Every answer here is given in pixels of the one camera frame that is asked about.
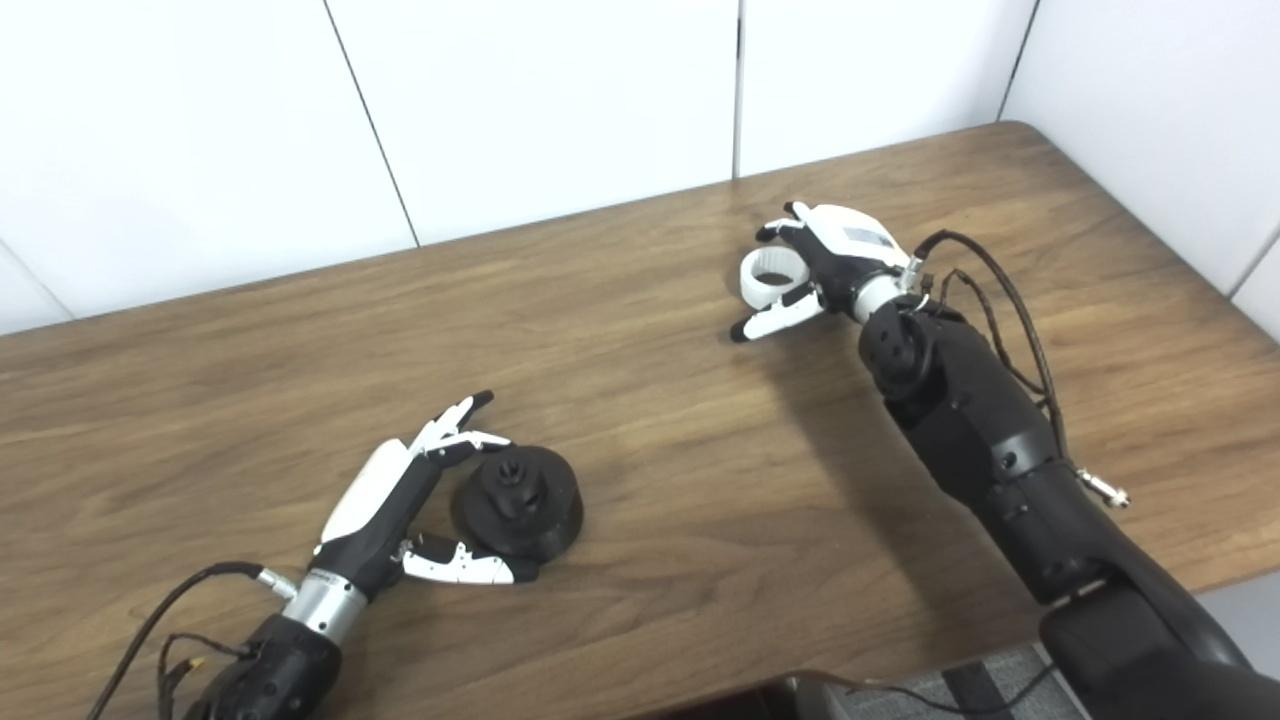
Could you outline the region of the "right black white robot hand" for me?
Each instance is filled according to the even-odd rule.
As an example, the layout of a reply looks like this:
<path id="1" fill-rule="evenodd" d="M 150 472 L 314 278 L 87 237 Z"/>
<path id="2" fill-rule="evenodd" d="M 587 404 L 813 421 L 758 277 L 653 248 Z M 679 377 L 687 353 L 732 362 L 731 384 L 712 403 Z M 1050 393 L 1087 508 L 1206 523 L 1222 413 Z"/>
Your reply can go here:
<path id="1" fill-rule="evenodd" d="M 906 296 L 916 261 L 876 218 L 831 204 L 785 205 L 785 217 L 755 233 L 760 245 L 740 264 L 739 287 L 753 313 L 730 328 L 748 343 L 823 313 L 864 324 Z"/>

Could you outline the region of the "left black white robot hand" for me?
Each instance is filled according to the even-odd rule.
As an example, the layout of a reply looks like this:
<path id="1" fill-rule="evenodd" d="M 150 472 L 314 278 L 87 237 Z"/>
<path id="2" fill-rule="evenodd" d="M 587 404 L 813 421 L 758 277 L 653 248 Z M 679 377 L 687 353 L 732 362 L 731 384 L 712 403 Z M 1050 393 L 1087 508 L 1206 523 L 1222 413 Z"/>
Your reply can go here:
<path id="1" fill-rule="evenodd" d="M 444 471 L 511 439 L 467 429 L 493 401 L 489 389 L 470 395 L 428 421 L 406 443 L 379 445 L 332 510 L 308 573 L 374 601 L 403 575 L 462 585 L 513 585 L 539 578 L 534 561 L 468 547 L 461 539 L 411 536 L 410 528 Z"/>

